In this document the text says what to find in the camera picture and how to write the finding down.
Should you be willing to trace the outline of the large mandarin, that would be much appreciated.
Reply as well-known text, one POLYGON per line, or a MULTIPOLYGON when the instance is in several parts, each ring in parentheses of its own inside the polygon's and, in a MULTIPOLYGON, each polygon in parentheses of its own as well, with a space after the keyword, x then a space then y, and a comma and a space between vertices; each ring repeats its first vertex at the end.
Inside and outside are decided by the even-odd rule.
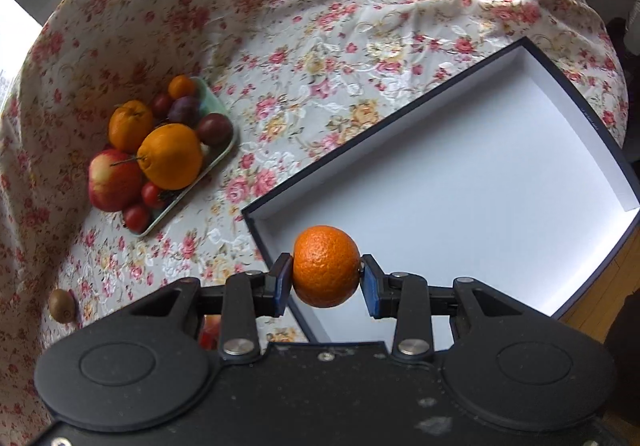
POLYGON ((359 284, 360 253, 355 241, 332 226, 302 231, 293 249, 293 287, 311 307, 332 308, 347 301, 359 284))

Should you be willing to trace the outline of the brown kiwi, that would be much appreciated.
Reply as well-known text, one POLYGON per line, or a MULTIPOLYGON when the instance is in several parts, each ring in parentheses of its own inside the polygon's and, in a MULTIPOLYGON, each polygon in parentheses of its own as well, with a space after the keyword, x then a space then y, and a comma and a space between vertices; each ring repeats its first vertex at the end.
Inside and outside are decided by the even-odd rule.
POLYGON ((76 318, 76 302, 68 290, 54 289, 48 299, 51 317, 58 323, 70 323, 76 318))

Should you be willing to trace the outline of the red tomato centre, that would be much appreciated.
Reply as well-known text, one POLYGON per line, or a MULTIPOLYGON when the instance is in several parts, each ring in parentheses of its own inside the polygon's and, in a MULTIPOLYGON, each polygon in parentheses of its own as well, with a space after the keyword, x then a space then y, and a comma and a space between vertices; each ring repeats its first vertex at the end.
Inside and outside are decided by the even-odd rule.
POLYGON ((219 315, 206 315, 203 318, 200 333, 198 333, 198 344, 206 351, 216 350, 218 346, 221 327, 221 317, 219 315))

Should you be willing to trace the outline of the red tomato tray left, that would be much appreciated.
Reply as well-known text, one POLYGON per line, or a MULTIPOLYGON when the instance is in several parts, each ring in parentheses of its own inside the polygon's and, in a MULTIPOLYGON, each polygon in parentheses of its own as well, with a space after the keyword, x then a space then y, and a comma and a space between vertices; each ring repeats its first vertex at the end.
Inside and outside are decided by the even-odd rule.
POLYGON ((151 212, 145 204, 139 203, 123 210, 122 219, 127 229, 140 235, 140 233, 144 232, 149 226, 151 212))

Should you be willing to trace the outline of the red tomato tray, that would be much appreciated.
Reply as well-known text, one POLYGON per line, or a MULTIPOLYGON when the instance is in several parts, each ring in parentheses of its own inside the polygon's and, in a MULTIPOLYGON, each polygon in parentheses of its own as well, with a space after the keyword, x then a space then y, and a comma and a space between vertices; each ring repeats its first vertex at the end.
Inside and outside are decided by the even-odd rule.
POLYGON ((152 181, 147 181, 141 190, 142 201, 150 210, 163 210, 167 199, 165 191, 152 181))
POLYGON ((140 233, 144 232, 149 226, 151 212, 145 204, 139 203, 123 210, 122 219, 127 229, 140 235, 140 233))

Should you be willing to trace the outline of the red tomato tray middle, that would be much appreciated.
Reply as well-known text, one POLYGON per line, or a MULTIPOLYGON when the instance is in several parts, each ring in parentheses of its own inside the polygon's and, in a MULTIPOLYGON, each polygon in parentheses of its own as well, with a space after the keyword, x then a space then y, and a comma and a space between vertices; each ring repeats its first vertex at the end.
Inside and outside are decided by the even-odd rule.
POLYGON ((147 181, 141 190, 142 201, 150 210, 163 210, 167 199, 165 191, 152 181, 147 181))

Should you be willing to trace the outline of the black box white inside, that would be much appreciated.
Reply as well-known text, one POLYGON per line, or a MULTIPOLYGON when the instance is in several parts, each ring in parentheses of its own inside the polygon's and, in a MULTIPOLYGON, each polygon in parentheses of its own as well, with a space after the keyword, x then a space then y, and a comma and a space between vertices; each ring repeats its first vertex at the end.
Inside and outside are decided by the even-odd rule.
POLYGON ((639 220, 639 181, 587 101, 512 42, 250 203, 262 258, 346 232, 393 273, 472 277, 558 317, 639 220))

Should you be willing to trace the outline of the front large orange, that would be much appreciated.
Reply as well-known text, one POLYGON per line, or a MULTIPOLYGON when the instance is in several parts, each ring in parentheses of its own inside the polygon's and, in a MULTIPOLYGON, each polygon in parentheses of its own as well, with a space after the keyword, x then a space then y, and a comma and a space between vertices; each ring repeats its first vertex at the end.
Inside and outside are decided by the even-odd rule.
POLYGON ((153 129, 130 159, 138 163, 152 183, 170 191, 191 186, 204 162, 198 135, 191 127, 179 123, 153 129))

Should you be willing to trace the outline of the dark plum tray right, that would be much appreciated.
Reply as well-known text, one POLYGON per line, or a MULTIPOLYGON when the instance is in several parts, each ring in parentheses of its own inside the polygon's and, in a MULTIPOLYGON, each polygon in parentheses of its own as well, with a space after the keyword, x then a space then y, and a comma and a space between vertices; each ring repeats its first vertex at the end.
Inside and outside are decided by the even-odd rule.
POLYGON ((198 122, 196 135, 205 146, 226 145, 233 136, 233 125, 224 114, 209 113, 198 122))

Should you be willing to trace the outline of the red apple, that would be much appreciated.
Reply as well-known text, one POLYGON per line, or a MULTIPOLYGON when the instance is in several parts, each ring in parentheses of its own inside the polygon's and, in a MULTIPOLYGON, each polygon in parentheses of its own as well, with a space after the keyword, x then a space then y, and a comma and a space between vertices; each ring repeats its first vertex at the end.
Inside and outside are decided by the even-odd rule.
POLYGON ((144 175, 129 155, 107 149, 92 159, 88 180, 91 204, 103 212, 119 212, 139 200, 144 175))

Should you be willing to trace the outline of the green rectangular tray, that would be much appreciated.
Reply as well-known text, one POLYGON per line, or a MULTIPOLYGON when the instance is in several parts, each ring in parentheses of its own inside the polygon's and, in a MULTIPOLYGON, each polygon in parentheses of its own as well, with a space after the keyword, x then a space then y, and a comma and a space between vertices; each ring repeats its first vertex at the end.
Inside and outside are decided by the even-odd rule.
POLYGON ((238 130, 201 77, 178 75, 149 104, 130 100, 108 121, 88 169, 96 209, 122 213, 140 237, 155 229, 233 149, 238 130))

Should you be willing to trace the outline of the purple plum tray back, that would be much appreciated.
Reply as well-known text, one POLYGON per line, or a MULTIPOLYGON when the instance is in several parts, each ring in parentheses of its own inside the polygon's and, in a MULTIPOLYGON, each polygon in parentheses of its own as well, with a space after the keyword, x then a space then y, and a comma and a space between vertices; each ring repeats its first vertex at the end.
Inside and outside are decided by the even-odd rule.
POLYGON ((200 100, 194 96, 176 99, 167 114, 169 123, 179 123, 189 127, 198 125, 200 118, 200 100))

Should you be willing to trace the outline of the dark red fruit tray back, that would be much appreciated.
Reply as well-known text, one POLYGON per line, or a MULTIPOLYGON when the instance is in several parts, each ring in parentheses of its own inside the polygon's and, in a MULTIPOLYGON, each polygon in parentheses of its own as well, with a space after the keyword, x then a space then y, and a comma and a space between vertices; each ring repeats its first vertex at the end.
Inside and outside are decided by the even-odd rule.
POLYGON ((165 120, 174 104, 174 99, 168 92, 163 91, 157 94, 149 104, 149 108, 155 120, 165 120))

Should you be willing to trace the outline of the back orange with stem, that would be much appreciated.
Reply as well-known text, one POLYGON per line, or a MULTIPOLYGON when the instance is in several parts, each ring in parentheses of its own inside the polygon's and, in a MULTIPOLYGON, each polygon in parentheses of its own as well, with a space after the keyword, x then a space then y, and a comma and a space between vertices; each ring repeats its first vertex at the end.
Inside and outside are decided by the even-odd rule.
POLYGON ((130 100, 112 114, 108 123, 108 140, 115 149, 133 154, 153 128, 151 110, 139 100, 130 100))

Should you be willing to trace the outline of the small mandarin on tray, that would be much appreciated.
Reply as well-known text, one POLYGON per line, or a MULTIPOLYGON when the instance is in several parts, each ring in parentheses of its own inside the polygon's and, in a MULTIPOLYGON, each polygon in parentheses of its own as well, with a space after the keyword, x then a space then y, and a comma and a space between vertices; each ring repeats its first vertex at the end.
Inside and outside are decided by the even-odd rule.
POLYGON ((183 97, 194 96, 198 88, 194 80, 187 75, 177 75, 169 83, 167 92, 169 96, 178 100, 183 97))

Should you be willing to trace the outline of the floral tablecloth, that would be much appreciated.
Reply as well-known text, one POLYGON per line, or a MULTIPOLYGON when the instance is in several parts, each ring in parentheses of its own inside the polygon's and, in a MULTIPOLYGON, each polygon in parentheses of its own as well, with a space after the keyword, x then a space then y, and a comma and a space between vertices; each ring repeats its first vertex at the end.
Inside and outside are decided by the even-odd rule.
POLYGON ((35 363, 77 327, 182 277, 262 267, 244 206, 477 61, 528 37, 625 136, 623 70, 585 0, 63 0, 1 108, 1 440, 49 423, 35 363), (88 166, 114 109, 198 75, 239 148, 141 240, 95 210, 88 166))

